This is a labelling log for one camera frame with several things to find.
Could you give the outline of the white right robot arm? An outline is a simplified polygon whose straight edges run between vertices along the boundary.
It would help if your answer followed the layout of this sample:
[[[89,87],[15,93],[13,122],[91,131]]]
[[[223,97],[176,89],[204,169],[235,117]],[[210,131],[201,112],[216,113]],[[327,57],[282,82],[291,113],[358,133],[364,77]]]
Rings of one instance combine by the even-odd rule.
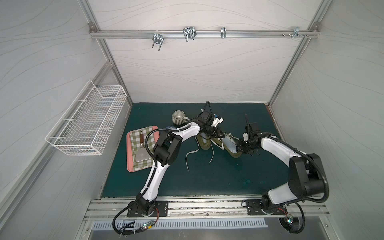
[[[279,140],[270,132],[261,132],[255,123],[246,123],[243,138],[238,141],[237,150],[253,154],[262,149],[273,154],[288,166],[288,180],[285,184],[267,191],[262,197],[261,206],[270,212],[283,204],[299,201],[324,203],[330,195],[330,188],[321,158],[316,154],[306,154]]]

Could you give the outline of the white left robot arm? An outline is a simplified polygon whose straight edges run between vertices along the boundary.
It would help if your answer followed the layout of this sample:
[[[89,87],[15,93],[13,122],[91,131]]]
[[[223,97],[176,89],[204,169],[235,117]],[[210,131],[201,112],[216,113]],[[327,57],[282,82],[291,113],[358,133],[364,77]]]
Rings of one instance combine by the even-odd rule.
[[[211,138],[224,137],[218,126],[223,120],[220,115],[202,110],[183,127],[155,129],[148,134],[145,138],[145,149],[152,158],[153,165],[145,186],[135,200],[141,209],[149,209],[155,204],[162,179],[169,166],[177,159],[182,143],[201,133]]]

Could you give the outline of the green canvas shoe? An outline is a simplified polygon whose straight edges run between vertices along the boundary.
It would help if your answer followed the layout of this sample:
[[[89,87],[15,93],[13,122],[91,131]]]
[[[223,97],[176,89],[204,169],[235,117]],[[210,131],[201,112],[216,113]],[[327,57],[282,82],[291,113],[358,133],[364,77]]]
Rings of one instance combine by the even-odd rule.
[[[199,135],[195,136],[195,140],[196,140],[196,143],[198,145],[198,149],[188,152],[185,156],[185,164],[186,164],[186,168],[187,168],[188,172],[190,171],[189,166],[188,166],[189,155],[195,154],[195,153],[199,152],[200,150],[207,151],[207,150],[211,149],[212,150],[212,157],[211,157],[210,162],[209,162],[209,164],[210,164],[212,162],[212,160],[214,158],[214,154],[215,154],[215,151],[212,147],[211,139],[207,134],[204,134],[204,133],[199,134]]]
[[[222,150],[227,151],[233,158],[239,158],[242,153],[237,150],[238,138],[224,133],[223,138],[211,138],[211,142]]]

